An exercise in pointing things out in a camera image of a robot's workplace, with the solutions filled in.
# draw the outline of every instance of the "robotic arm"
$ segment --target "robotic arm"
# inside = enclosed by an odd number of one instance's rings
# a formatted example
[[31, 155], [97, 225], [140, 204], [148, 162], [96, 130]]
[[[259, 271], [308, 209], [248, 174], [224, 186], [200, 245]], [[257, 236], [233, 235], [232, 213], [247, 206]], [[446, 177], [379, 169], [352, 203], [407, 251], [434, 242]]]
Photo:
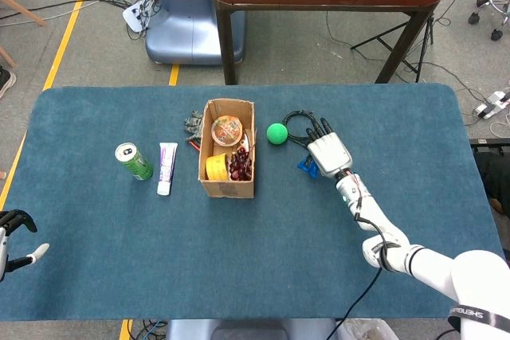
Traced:
[[363, 255], [376, 268], [406, 273], [459, 303], [449, 322], [463, 340], [510, 339], [510, 269], [496, 254], [464, 252], [451, 259], [419, 244], [393, 225], [368, 192], [360, 176], [351, 172], [352, 157], [325, 119], [307, 129], [308, 150], [321, 173], [336, 180], [349, 210], [366, 231], [378, 235], [363, 242]]
[[9, 244], [10, 234], [21, 225], [25, 225], [32, 233], [37, 232], [37, 227], [28, 213], [21, 210], [0, 212], [0, 282], [3, 281], [7, 272], [12, 272], [18, 268], [37, 262], [45, 255], [49, 248], [49, 244], [44, 243], [27, 256], [9, 260], [7, 245]]

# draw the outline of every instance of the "wooden stick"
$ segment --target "wooden stick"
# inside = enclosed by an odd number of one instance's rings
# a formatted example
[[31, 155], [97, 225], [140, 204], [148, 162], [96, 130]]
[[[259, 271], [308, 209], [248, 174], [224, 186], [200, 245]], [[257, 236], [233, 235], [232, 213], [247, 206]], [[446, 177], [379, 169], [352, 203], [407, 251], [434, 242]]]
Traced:
[[12, 68], [16, 66], [16, 61], [13, 60], [11, 56], [4, 50], [4, 48], [0, 47], [0, 56], [7, 61], [7, 64], [10, 65]]
[[40, 26], [46, 25], [46, 22], [44, 20], [42, 20], [40, 17], [38, 17], [33, 12], [28, 11], [24, 6], [22, 6], [19, 3], [16, 3], [14, 0], [0, 0], [0, 2], [5, 3], [13, 10], [16, 10], [17, 12], [20, 12], [20, 13], [24, 14], [25, 16], [28, 16], [29, 18], [33, 19], [38, 25], [40, 25]]

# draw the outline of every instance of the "tennis ball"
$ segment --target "tennis ball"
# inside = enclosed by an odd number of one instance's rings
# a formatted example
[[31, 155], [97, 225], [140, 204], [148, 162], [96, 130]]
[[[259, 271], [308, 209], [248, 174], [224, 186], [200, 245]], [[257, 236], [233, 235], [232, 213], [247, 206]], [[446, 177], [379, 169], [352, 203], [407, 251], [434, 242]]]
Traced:
[[273, 145], [281, 145], [287, 141], [288, 131], [285, 125], [274, 123], [268, 127], [267, 135], [268, 141]]

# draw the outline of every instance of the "soda can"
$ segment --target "soda can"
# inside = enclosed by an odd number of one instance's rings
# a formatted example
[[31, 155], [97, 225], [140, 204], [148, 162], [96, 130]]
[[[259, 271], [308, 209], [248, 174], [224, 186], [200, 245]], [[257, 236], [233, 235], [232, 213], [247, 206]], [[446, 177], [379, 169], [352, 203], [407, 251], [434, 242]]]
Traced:
[[142, 156], [135, 144], [121, 143], [115, 150], [115, 156], [136, 179], [145, 181], [152, 177], [152, 165]]

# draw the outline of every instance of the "toothpaste tube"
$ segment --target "toothpaste tube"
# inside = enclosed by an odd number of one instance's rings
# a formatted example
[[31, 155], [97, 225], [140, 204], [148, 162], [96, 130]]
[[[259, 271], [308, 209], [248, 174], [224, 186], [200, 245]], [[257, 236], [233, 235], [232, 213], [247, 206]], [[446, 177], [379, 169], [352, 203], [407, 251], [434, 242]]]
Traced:
[[169, 195], [172, 176], [174, 175], [177, 143], [159, 143], [159, 148], [161, 170], [159, 171], [158, 194]]

